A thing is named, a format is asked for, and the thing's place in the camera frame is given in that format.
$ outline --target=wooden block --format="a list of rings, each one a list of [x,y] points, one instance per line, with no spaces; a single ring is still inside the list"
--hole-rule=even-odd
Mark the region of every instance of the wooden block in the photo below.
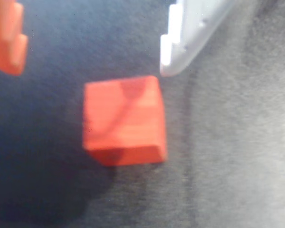
[[[105,166],[167,159],[158,79],[142,76],[85,85],[83,147]]]
[[[28,37],[21,34],[23,6],[15,0],[0,0],[0,70],[20,75],[26,58]]]

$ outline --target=gray felt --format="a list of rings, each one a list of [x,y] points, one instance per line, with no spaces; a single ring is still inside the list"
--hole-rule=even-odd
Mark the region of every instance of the gray felt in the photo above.
[[[0,227],[285,228],[285,0],[238,1],[161,79],[169,161],[117,169],[81,148],[83,85],[159,76],[174,1],[20,2],[25,73],[0,72]]]

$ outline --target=orange object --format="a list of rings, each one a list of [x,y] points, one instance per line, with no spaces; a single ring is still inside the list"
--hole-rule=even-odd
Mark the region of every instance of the orange object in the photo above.
[[[0,70],[20,75],[26,58],[28,38],[21,34],[23,6],[15,0],[0,0]]]
[[[83,147],[105,166],[163,162],[165,114],[158,79],[85,85]]]

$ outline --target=white object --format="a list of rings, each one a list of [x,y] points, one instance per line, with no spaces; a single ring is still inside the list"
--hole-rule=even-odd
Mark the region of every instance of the white object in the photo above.
[[[184,70],[205,46],[236,0],[177,0],[170,5],[168,34],[161,36],[161,74]]]

